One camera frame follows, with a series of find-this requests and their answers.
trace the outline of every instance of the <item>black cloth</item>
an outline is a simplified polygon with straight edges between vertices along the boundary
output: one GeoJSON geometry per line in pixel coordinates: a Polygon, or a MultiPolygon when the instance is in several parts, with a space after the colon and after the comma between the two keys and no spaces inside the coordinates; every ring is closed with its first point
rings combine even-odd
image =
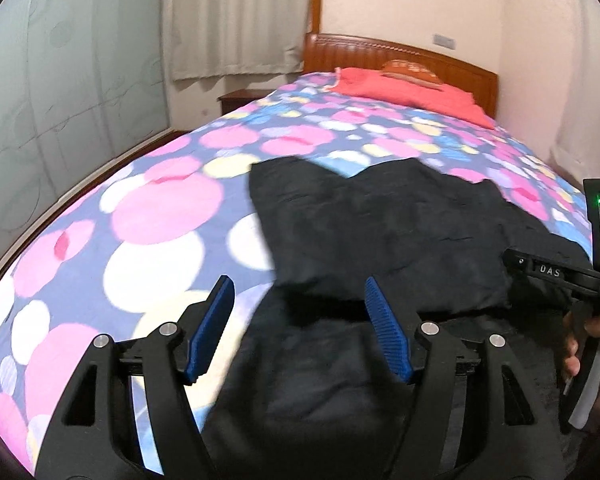
{"type": "MultiPolygon", "coordinates": [[[[466,338],[497,332],[557,425],[560,309],[568,295],[513,280],[507,247],[590,266],[584,250],[507,202],[417,160],[351,178],[293,157],[255,164],[250,195],[276,281],[254,313],[202,432],[218,469],[241,479],[379,478],[413,390],[388,370],[363,303],[372,274],[400,276],[423,319],[466,338]]],[[[461,431],[461,388],[447,466],[461,431]]],[[[562,436],[573,463],[574,439],[562,436]]]]}

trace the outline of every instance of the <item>wooden nightstand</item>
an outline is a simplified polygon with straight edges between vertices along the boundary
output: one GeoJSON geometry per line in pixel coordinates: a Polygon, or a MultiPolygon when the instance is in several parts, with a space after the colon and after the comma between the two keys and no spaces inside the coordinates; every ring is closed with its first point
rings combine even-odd
{"type": "Polygon", "coordinates": [[[252,89],[252,90],[236,90],[235,92],[229,92],[228,94],[221,95],[218,98],[222,107],[222,115],[226,115],[229,112],[233,112],[238,108],[249,104],[252,101],[257,101],[268,96],[273,90],[267,89],[252,89]]]}

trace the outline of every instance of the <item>screw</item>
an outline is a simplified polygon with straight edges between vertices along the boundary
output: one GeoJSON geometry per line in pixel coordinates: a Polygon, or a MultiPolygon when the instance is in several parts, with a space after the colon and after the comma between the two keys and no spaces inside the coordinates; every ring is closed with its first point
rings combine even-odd
{"type": "Polygon", "coordinates": [[[423,323],[420,329],[427,335],[436,335],[440,332],[440,328],[435,323],[426,322],[423,323]]]}
{"type": "Polygon", "coordinates": [[[160,327],[160,333],[162,335],[173,335],[176,333],[178,326],[175,323],[165,323],[160,327]]]}
{"type": "Polygon", "coordinates": [[[505,340],[501,335],[493,334],[489,338],[489,343],[491,343],[497,348],[502,348],[504,346],[505,340]]]}
{"type": "Polygon", "coordinates": [[[100,334],[100,335],[96,336],[96,338],[93,340],[93,345],[96,348],[104,348],[108,344],[109,344],[109,336],[108,335],[100,334]]]}

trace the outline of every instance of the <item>red pillow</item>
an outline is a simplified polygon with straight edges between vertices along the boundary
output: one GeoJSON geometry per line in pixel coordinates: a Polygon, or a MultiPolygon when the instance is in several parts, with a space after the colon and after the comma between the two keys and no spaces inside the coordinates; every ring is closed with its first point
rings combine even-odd
{"type": "Polygon", "coordinates": [[[475,103],[474,96],[455,86],[443,84],[439,89],[426,88],[385,77],[378,70],[365,68],[336,69],[336,73],[336,84],[331,87],[334,92],[421,108],[490,130],[495,129],[495,122],[475,103]]]}

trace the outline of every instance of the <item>white curtain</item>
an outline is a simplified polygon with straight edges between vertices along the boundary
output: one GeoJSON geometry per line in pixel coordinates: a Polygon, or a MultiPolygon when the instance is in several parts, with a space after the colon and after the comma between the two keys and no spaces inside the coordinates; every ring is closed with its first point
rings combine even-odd
{"type": "Polygon", "coordinates": [[[600,3],[576,2],[570,94],[552,156],[581,182],[600,177],[600,3]]]}
{"type": "Polygon", "coordinates": [[[173,0],[173,80],[299,72],[309,0],[173,0]]]}

